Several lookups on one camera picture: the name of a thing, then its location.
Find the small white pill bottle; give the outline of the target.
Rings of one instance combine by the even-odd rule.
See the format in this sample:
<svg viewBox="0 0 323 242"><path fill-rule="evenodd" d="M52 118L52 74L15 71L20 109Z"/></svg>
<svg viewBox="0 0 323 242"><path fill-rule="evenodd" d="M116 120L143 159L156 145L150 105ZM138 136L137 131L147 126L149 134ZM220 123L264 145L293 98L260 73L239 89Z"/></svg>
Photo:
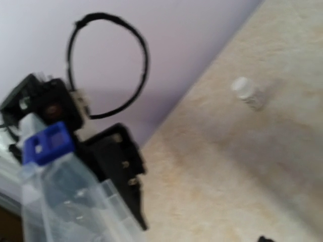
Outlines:
<svg viewBox="0 0 323 242"><path fill-rule="evenodd" d="M237 98L253 110L261 110L265 104L264 92L251 79L245 77L237 78L232 83L231 90Z"/></svg>

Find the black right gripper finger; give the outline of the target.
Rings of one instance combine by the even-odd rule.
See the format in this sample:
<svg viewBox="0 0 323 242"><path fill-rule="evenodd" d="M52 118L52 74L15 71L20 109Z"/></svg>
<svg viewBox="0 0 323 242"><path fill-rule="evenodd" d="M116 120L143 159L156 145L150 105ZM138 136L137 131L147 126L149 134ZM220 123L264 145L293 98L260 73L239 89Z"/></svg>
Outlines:
<svg viewBox="0 0 323 242"><path fill-rule="evenodd" d="M257 240L257 242L276 242L272 238L266 237L266 236L260 236Z"/></svg>

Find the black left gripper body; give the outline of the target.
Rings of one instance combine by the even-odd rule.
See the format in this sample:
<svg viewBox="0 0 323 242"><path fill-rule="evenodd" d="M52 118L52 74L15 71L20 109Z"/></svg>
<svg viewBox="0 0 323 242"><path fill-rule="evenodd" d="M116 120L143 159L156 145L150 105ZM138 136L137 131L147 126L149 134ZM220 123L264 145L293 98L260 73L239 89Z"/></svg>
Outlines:
<svg viewBox="0 0 323 242"><path fill-rule="evenodd" d="M19 121L30 113L36 114L46 125L63 121L70 132L83 125L81 113L62 79L46 82L29 74L1 104L3 125L14 140L7 148L13 156L21 156L22 152L18 147L20 136L14 134L10 127L17 128Z"/></svg>

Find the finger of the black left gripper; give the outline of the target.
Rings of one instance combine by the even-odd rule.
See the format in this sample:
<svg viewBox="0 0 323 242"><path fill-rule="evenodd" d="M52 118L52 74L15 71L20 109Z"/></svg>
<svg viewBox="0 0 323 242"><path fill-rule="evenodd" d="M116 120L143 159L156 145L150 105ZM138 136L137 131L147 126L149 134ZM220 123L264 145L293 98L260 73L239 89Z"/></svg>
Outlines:
<svg viewBox="0 0 323 242"><path fill-rule="evenodd" d="M99 182L110 179L142 230L148 225L141 211L144 159L129 130L122 123L80 142L80 157Z"/></svg>

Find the clear plastic pill organizer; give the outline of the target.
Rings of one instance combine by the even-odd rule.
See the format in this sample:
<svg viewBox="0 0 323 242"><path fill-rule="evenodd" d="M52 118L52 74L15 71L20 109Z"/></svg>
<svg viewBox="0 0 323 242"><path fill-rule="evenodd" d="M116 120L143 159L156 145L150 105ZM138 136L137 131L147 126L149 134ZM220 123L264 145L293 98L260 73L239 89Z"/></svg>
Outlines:
<svg viewBox="0 0 323 242"><path fill-rule="evenodd" d="M76 156L62 122L32 115L20 127L24 241L145 241L112 181L100 183Z"/></svg>

